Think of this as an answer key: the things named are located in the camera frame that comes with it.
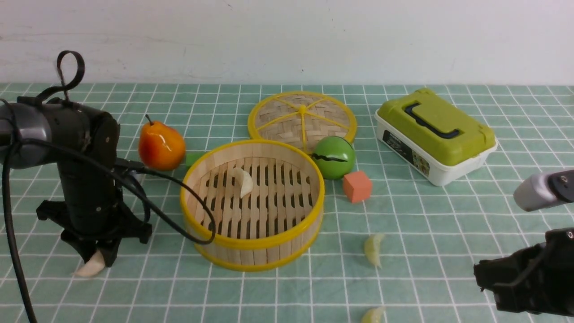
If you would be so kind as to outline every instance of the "toy pear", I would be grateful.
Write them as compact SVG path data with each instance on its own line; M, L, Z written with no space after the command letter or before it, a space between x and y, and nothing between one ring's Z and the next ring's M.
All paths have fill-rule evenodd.
M175 129L159 121L143 125L139 134L139 158L149 168L157 171L171 171L179 166L185 157L185 141Z

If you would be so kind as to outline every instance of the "table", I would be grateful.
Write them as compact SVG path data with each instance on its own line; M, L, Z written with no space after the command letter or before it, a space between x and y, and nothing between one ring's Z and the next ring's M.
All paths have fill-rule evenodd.
M47 86L0 84L0 97L15 101ZM572 226L573 206L525 213L512 193L531 174L574 167L574 87L428 86L492 127L499 141L485 167L435 187L375 138L380 105L422 86L81 84L71 99L113 114L122 125L118 155L136 160L145 113L180 131L188 150L206 151L247 139L247 116L268 95L301 89L331 95L356 115L356 167L373 180L374 192L350 204L342 184L327 181L319 237L309 252L277 270L244 274L212 266L153 214L149 244L125 240L111 269L79 279L72 273L80 257L59 241L56 225L38 222L34 213L43 199L63 197L55 165L14 171L15 230L40 321L359 322L381 304L386 322L567 321L498 312L492 295L480 293L472 265ZM186 171L182 166L173 175L183 178ZM177 185L145 177L143 186L182 224ZM141 216L131 194L126 201ZM379 232L386 237L376 270L362 244ZM0 277L2 322L25 322L6 239L0 239Z

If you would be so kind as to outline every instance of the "black cable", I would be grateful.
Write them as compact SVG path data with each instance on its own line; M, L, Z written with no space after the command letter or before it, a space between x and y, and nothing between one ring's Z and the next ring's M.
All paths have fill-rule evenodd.
M4 165L2 166L2 202L4 204L4 222L6 226L6 235L8 237L8 248L10 249L10 257L12 258L12 265L14 266L14 273L16 274L16 281L18 282L18 288L20 289L20 294L22 295L22 301L24 302L24 309L26 310L28 320L30 323L36 323L37 320L36 316L34 315L34 309L32 308L32 300L30 300L30 293L28 293L28 287L26 285L26 279L24 278L22 263L20 262L20 255L18 254L16 235L14 233L14 222L12 219L9 165L12 159L12 155L14 155L14 152L19 147L19 142L10 145L8 148L8 154L4 158Z
M212 228L211 237L208 240L199 240L199 239L191 236L190 234L188 234L182 227L177 225L165 213L163 213L159 207L157 207L152 201L150 201L145 196L145 193L141 193L138 190L138 188L136 188L135 186L132 187L126 179L122 178L116 172L109 170L108 168L106 168L102 164L98 163L97 161L90 159L89 157L86 157L77 151L74 151L74 150L71 150L71 149L68 149L66 147L56 145L56 144L52 144L52 143L49 143L47 141L38 140L38 139L19 139L14 144L10 145L8 153L4 159L4 164L2 166L2 200L3 200L3 204L4 204L4 220L5 220L5 224L6 224L6 235L8 238L8 247L10 249L10 256L12 258L12 263L14 265L14 273L16 275L18 287L20 288L20 294L22 295L22 301L24 302L24 308L26 310L26 315L28 316L28 320L30 321L30 323L37 323L37 320L36 320L36 316L34 314L32 301L30 300L30 294L28 292L28 287L26 285L26 279L24 277L24 271L22 270L22 264L20 262L20 256L18 254L18 247L16 245L16 237L14 234L14 223L13 223L12 209L11 209L11 203L10 203L10 197L11 197L10 196L10 162L11 162L12 156L17 151L17 149L21 148L24 145L38 145L38 146L54 149L55 151L58 151L58 152L63 153L65 155L68 155L68 157L80 159L80 160L94 166L98 170L100 170L100 171L104 172L105 174L114 178L114 180L116 180L118 183L120 183L123 187L127 188L132 194L134 194L137 198L139 198L144 203L144 205L146 205L147 207L152 209L154 212L156 212L157 215L162 220L167 222L175 231L178 231L179 233L181 233L181 235L183 235L185 238L193 241L194 243L205 245L205 244L212 243L213 240L215 239L216 226L215 226L214 215L211 213L211 210L205 204L203 199L201 199L197 195L197 193L195 193L189 186L187 186L182 181L175 179L171 176L167 176L165 174L155 172L155 171L150 170L148 168L136 168L135 169L137 172L141 172L141 173L149 174L149 175L154 175L154 176L157 176L160 178L165 178L165 179L169 179L173 182L176 182L177 184L179 184L180 186L182 186L186 190L188 190L195 198L197 198L197 200L201 203L203 209L207 212L207 215L209 216L211 223L213 224L213 225L211 225L211 228Z
M131 183L141 194L143 194L145 197L147 197L147 195L145 194L144 188L143 188L142 185L138 182L138 180L135 179L135 177L133 177L132 174L126 173L125 178L128 179L128 180L130 181L130 183ZM143 202L142 202L142 204L143 204L143 209L144 209L144 210L143 210L143 218L144 218L143 221L144 221L145 223L148 223L148 222L149 222L149 218L151 217L151 210L150 210L149 206L146 205L146 203L143 203Z

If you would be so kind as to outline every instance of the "orange cube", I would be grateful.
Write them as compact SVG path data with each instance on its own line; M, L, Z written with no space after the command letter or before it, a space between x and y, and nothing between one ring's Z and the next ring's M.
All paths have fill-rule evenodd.
M351 203L361 202L371 197L373 182L363 171L352 172L343 176L343 191Z

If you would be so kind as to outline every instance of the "white container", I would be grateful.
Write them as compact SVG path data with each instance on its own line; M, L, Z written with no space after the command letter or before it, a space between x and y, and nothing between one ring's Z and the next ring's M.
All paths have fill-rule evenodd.
M377 120L377 139L385 143L435 186L445 186L453 180L482 167L488 155L498 148L498 140L495 140L494 146L479 155L455 166L446 166L391 126L378 113L375 113L375 119Z

